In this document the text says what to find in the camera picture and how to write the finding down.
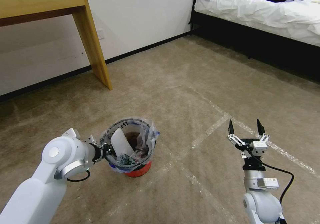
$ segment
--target bed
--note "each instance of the bed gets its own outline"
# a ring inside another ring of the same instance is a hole
[[[320,0],[194,0],[193,24],[242,33],[248,52],[257,42],[282,43],[293,48],[319,51]]]

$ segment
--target wooden table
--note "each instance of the wooden table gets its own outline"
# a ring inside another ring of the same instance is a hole
[[[88,0],[0,0],[0,26],[72,14],[93,73],[112,90]]]

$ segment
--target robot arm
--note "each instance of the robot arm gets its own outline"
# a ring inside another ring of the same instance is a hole
[[[0,223],[50,223],[66,192],[67,178],[86,172],[103,157],[93,137],[80,140],[76,129],[51,140],[43,149],[42,161],[31,178],[13,193],[0,215]]]
[[[248,214],[250,224],[263,223],[286,223],[280,201],[268,192],[268,189],[277,189],[279,187],[276,178],[265,178],[265,167],[260,158],[266,152],[268,146],[266,141],[270,135],[265,133],[264,127],[261,125],[259,119],[258,132],[259,139],[240,139],[234,134],[232,121],[229,123],[229,141],[235,147],[241,150],[241,157],[245,164],[244,170],[244,186],[246,193],[243,197],[243,205]]]

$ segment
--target beige carpet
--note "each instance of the beige carpet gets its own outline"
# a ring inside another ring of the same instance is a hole
[[[52,223],[248,223],[243,160],[227,140],[253,137],[260,118],[270,146],[264,161],[296,179],[283,199],[288,223],[319,223],[320,87],[197,36],[108,65],[113,91],[87,72],[0,104],[0,208],[30,177],[44,146],[70,127],[100,137],[123,117],[152,119],[161,135],[139,178],[106,161],[68,183]],[[279,198],[290,179],[279,179]]]

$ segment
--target white label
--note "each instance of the white label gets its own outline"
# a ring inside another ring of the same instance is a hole
[[[277,181],[277,179],[276,178],[264,178],[264,181],[265,182],[276,182]]]

